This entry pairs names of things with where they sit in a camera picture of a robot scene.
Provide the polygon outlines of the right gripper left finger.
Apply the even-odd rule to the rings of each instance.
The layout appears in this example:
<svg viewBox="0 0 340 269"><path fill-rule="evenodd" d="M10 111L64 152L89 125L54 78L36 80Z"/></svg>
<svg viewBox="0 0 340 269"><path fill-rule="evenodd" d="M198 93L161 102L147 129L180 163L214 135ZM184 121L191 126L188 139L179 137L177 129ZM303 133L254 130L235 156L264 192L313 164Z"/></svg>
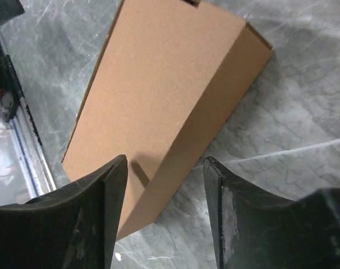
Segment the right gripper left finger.
<svg viewBox="0 0 340 269"><path fill-rule="evenodd" d="M0 268L110 268L127 158L25 204L0 206Z"/></svg>

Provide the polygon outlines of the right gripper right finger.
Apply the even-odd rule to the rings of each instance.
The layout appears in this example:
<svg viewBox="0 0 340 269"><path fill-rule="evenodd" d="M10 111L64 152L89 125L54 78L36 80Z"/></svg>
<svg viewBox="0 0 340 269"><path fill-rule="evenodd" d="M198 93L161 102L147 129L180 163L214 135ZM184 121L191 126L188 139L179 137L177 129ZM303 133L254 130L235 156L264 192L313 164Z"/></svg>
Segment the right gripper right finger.
<svg viewBox="0 0 340 269"><path fill-rule="evenodd" d="M218 268L340 268L340 188L292 201L213 157L203 176Z"/></svg>

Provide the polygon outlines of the cardboard box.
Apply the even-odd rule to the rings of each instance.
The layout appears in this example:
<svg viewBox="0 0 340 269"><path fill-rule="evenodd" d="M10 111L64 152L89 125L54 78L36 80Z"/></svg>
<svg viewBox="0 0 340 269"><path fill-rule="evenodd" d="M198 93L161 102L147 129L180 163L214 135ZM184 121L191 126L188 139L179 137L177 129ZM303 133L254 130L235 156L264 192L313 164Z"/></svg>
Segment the cardboard box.
<svg viewBox="0 0 340 269"><path fill-rule="evenodd" d="M62 160L77 180L126 155L117 239L155 221L271 55L208 2L120 3Z"/></svg>

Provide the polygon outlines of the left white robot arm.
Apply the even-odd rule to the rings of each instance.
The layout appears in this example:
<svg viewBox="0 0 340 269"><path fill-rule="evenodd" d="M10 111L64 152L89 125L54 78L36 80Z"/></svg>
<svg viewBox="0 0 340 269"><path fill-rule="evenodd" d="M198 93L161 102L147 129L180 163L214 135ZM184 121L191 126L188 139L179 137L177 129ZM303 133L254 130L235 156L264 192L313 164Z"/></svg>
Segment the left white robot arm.
<svg viewBox="0 0 340 269"><path fill-rule="evenodd" d="M0 0L0 26L23 13L25 10L19 0Z"/></svg>

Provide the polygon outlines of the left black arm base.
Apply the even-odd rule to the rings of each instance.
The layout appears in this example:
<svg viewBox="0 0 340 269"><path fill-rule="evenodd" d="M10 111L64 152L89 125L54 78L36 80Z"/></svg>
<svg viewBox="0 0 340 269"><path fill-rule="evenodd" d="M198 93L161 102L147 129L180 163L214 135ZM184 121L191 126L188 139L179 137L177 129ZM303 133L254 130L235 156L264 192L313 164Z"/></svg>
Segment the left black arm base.
<svg viewBox="0 0 340 269"><path fill-rule="evenodd" d="M8 123L15 117L23 96L11 58L0 43L0 116L3 121Z"/></svg>

